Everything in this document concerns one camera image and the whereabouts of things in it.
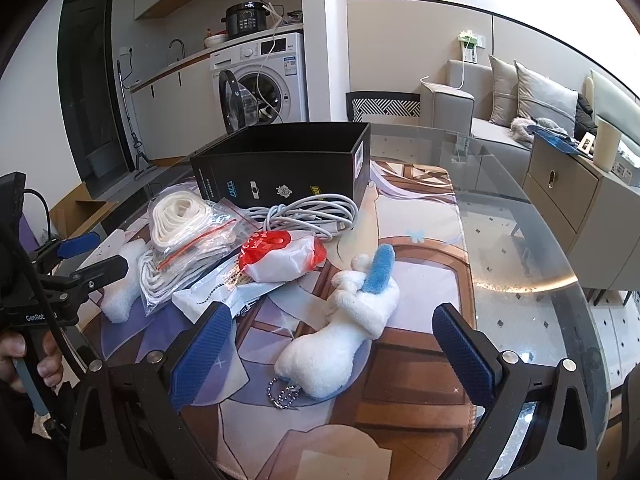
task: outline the red and white package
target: red and white package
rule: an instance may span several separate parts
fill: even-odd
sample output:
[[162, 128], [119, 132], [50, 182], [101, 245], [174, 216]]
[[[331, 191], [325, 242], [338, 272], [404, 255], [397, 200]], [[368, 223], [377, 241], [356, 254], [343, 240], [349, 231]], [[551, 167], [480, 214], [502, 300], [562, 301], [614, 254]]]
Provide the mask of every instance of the red and white package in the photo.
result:
[[306, 231], [258, 231], [242, 244], [238, 266], [257, 283], [290, 282], [326, 259], [326, 249]]

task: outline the human hand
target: human hand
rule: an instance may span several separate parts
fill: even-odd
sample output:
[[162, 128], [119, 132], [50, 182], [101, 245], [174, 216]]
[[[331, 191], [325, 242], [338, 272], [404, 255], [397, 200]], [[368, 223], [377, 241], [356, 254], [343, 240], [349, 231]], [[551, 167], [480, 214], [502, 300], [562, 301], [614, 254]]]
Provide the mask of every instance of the human hand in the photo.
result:
[[[51, 332], [42, 338], [42, 349], [47, 356], [38, 363], [38, 374], [47, 386], [56, 386], [62, 380], [62, 353]], [[12, 359], [24, 357], [25, 352], [24, 338], [20, 334], [13, 330], [0, 333], [0, 380], [20, 393], [25, 389]]]

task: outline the table leg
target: table leg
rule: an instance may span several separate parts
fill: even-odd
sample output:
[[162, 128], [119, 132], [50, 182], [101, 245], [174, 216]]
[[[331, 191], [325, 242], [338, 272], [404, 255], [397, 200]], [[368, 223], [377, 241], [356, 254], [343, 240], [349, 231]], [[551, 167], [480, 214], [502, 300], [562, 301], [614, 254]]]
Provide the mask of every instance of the table leg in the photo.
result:
[[596, 296], [596, 299], [593, 300], [593, 306], [597, 306], [597, 304], [600, 302], [600, 300], [602, 299], [602, 297], [604, 296], [604, 293], [607, 291], [607, 289], [603, 288], [598, 295]]

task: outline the bowl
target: bowl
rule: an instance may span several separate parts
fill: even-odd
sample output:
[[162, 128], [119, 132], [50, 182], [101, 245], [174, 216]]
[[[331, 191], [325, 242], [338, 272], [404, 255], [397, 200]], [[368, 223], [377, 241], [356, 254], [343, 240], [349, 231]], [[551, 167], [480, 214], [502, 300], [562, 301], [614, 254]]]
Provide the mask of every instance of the bowl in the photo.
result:
[[209, 36], [204, 39], [204, 46], [206, 48], [211, 48], [212, 46], [219, 45], [221, 43], [225, 43], [228, 40], [228, 35], [225, 34], [216, 34], [215, 36]]

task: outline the kitchen counter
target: kitchen counter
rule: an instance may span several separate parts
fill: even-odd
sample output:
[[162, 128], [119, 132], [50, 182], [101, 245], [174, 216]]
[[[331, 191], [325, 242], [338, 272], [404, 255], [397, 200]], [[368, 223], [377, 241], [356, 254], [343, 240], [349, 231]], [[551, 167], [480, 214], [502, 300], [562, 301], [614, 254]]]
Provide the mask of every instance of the kitchen counter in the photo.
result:
[[[280, 35], [280, 34], [285, 34], [286, 32], [302, 30], [302, 28], [303, 28], [302, 23], [293, 23], [292, 25], [284, 25], [283, 27], [278, 28], [277, 34]], [[158, 79], [163, 78], [166, 75], [176, 72], [177, 70], [187, 67], [193, 63], [202, 61], [203, 59], [206, 59], [207, 57], [209, 57], [212, 52], [217, 52], [219, 50], [223, 50], [228, 46], [233, 46], [239, 43], [245, 43], [247, 41], [253, 41], [253, 40], [260, 40], [261, 38], [268, 38], [269, 36], [272, 36], [272, 35], [273, 35], [273, 29], [269, 28], [268, 30], [261, 30], [260, 32], [255, 32], [254, 34], [248, 34], [247, 36], [235, 38], [234, 40], [228, 40], [228, 41], [225, 41], [225, 43], [220, 43], [211, 48], [206, 48], [205, 50], [201, 50], [199, 52], [196, 52], [195, 54], [191, 54], [190, 56], [187, 56], [184, 59], [181, 59], [180, 61], [172, 63], [171, 65], [163, 68], [160, 72], [156, 73], [154, 76], [148, 79], [145, 79], [144, 81], [139, 81], [135, 83], [135, 85], [131, 87], [131, 92], [132, 93], [137, 92], [141, 88], [144, 88], [145, 86], [150, 85], [151, 83], [157, 81]]]

